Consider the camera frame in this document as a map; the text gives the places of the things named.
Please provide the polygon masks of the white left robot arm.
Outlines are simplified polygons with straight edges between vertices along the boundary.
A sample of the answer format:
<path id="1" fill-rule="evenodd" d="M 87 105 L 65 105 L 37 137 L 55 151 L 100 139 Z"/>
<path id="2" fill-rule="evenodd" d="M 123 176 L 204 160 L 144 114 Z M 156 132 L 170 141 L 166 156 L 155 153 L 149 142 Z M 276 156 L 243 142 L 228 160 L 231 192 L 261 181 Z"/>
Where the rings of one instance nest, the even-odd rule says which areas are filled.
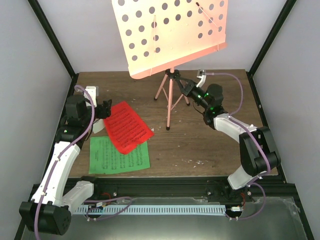
<path id="1" fill-rule="evenodd" d="M 23 201 L 19 214 L 29 231 L 64 235 L 72 215 L 86 200 L 97 202 L 102 189 L 80 180 L 64 193 L 71 168 L 94 123 L 111 116 L 112 100 L 94 103 L 92 97 L 72 95 L 66 99 L 65 113 L 56 132 L 52 157 L 43 179 L 29 201 Z"/>

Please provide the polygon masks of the pink folding music stand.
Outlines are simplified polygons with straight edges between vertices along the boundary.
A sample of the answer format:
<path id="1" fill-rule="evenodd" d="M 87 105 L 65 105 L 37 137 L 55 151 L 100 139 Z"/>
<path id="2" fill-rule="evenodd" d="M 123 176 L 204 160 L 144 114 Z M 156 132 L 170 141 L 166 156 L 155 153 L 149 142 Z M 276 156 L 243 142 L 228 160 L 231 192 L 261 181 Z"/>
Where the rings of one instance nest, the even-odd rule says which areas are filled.
<path id="1" fill-rule="evenodd" d="M 227 0 L 113 0 L 128 72 L 143 79 L 226 48 Z"/>

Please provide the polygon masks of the green sheet music page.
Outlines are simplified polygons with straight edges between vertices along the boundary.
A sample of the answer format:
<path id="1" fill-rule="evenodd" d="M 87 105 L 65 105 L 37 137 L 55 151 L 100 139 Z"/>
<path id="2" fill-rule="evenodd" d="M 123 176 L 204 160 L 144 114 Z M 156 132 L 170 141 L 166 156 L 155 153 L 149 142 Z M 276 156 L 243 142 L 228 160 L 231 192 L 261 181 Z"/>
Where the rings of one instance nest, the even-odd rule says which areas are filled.
<path id="1" fill-rule="evenodd" d="M 120 153 L 107 136 L 92 137 L 89 147 L 89 174 L 113 175 L 150 168 L 148 143 L 128 154 Z"/>

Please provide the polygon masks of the red sheet music page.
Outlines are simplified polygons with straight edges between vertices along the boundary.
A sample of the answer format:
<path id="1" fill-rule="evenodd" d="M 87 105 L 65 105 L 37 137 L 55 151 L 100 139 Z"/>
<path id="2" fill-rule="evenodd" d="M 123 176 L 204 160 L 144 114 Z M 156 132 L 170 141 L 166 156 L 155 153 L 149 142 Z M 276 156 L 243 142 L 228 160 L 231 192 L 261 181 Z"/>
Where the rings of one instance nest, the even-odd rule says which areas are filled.
<path id="1" fill-rule="evenodd" d="M 104 125 L 112 144 L 124 155 L 154 136 L 126 101 L 111 107 L 111 115 L 104 120 Z"/>

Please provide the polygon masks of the white metronome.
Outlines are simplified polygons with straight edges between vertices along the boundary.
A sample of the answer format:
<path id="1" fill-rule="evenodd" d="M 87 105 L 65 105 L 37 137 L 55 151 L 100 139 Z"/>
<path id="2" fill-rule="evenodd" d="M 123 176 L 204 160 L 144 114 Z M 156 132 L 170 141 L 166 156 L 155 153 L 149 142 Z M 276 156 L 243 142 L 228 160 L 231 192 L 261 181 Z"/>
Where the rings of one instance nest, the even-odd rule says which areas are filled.
<path id="1" fill-rule="evenodd" d="M 93 125 L 92 125 L 92 132 L 94 134 L 100 132 L 101 130 L 103 130 L 105 128 L 104 125 L 104 120 L 103 119 L 97 119 L 94 121 Z"/>

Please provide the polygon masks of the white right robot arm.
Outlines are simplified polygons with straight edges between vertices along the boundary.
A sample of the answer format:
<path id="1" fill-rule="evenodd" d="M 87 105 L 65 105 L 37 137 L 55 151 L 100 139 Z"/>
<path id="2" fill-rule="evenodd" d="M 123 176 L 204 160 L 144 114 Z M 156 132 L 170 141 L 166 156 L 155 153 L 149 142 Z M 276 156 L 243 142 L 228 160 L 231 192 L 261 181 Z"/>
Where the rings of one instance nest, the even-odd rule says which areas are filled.
<path id="1" fill-rule="evenodd" d="M 240 167 L 227 178 L 222 188 L 223 198 L 229 202 L 240 196 L 240 189 L 249 187 L 258 179 L 270 174 L 281 163 L 281 157 L 271 130 L 246 124 L 227 113 L 223 108 L 223 88 L 210 84 L 207 90 L 191 79 L 176 77 L 181 93 L 203 108 L 204 123 L 226 134 L 239 144 Z"/>

